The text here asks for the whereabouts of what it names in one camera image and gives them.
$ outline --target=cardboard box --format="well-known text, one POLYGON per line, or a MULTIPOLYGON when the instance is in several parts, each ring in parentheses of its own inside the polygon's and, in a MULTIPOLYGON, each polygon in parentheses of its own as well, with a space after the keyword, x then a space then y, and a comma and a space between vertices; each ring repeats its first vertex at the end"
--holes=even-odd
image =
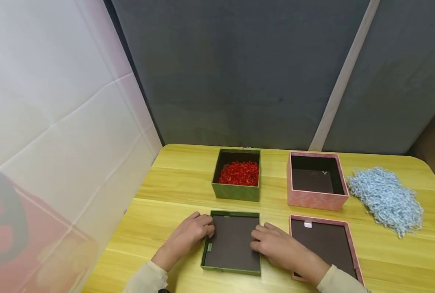
POLYGON ((206 237, 201 267, 246 275, 261 275, 261 256, 250 247, 259 213, 212 210, 214 236, 206 237))
MULTIPOLYGON (((295 240, 320 256, 323 261, 336 265, 364 285, 347 222, 291 215, 289 230, 295 240)), ((292 278, 305 281, 295 272, 292 272, 292 278)))
POLYGON ((289 206, 336 211, 349 198, 337 154, 291 151, 286 180, 289 206))
POLYGON ((260 151, 257 149, 221 149, 217 158, 212 187, 217 198, 236 199, 243 201, 260 201, 260 151), (221 170, 226 164, 238 161, 255 162, 258 164, 258 186, 243 186, 220 184, 221 170))

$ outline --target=green box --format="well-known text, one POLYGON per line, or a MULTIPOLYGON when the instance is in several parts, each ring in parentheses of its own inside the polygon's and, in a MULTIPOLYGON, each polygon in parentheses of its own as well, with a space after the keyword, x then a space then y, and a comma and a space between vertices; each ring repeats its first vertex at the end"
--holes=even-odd
POLYGON ((258 149, 220 149, 214 169, 211 185, 217 198, 236 199, 242 201, 260 201, 261 165, 258 149), (221 170, 232 162, 255 162, 258 164, 258 186, 220 184, 221 170))
POLYGON ((261 255, 250 247, 260 214, 212 210, 215 233, 204 241, 201 267, 210 271, 261 275, 261 255))

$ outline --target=beige sleeve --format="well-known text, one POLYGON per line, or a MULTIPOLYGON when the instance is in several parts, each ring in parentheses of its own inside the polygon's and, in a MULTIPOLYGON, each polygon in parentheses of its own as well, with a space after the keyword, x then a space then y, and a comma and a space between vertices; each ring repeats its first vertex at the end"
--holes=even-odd
POLYGON ((128 281, 123 293, 157 293, 167 287, 167 272, 155 263, 148 262, 141 266, 128 281))
POLYGON ((368 293, 358 280, 332 265, 320 284, 317 286, 320 293, 368 293))

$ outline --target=gray backdrop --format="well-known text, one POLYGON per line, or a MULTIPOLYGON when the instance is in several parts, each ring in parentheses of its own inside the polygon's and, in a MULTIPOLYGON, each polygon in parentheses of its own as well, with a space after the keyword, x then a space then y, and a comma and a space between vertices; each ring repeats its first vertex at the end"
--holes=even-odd
MULTIPOLYGON (((307 149, 369 0, 112 3, 165 144, 307 149)), ((403 153, 434 113, 435 0, 381 1, 324 150, 403 153)))

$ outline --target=white backdrop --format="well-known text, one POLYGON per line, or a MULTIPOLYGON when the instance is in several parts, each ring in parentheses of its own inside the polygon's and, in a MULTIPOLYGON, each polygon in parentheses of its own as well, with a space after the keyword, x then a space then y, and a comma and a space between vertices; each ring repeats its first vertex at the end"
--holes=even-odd
POLYGON ((103 1, 0 0, 0 292, 80 292, 161 148, 103 1))

